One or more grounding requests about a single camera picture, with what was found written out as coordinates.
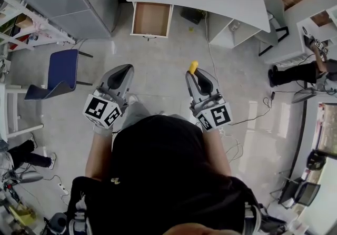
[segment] yellow object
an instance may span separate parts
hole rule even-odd
[[[191,62],[191,65],[190,65],[190,69],[189,69],[189,72],[193,75],[196,68],[198,67],[199,63],[198,61],[192,61]]]
[[[11,211],[13,217],[24,226],[29,226],[36,220],[34,211],[29,208],[16,210],[13,206],[10,205],[9,210]]]

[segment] black pants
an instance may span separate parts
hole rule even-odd
[[[291,67],[285,71],[276,71],[272,76],[274,85],[281,85],[292,81],[306,81],[316,83],[316,62]]]
[[[27,140],[20,146],[8,150],[8,153],[11,154],[13,159],[14,169],[19,168],[23,163],[44,168],[51,165],[51,158],[32,153],[33,151],[34,143],[31,140]]]

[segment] blue chair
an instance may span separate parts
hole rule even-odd
[[[42,100],[73,92],[76,84],[92,86],[91,83],[76,80],[79,54],[93,57],[79,50],[54,52],[49,61],[48,88],[43,89],[35,85],[29,86],[25,100]]]

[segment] cardboard box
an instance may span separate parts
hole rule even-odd
[[[17,27],[24,29],[33,25],[33,21],[30,17],[26,16],[25,14],[20,14],[17,17],[16,24]]]

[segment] table leg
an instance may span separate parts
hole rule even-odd
[[[7,135],[8,138],[13,138],[15,136],[19,136],[19,135],[22,135],[24,133],[28,133],[28,132],[32,132],[34,130],[37,130],[37,129],[41,129],[43,128],[43,124],[40,124],[40,125],[37,125],[37,126],[34,126],[32,128],[26,128],[26,129],[22,129],[20,131],[17,131],[17,132],[14,132],[14,133],[10,133]]]
[[[18,119],[17,119],[17,94],[13,94],[13,122],[14,122],[14,132],[19,130]]]
[[[28,88],[6,88],[6,93],[8,94],[26,94]]]

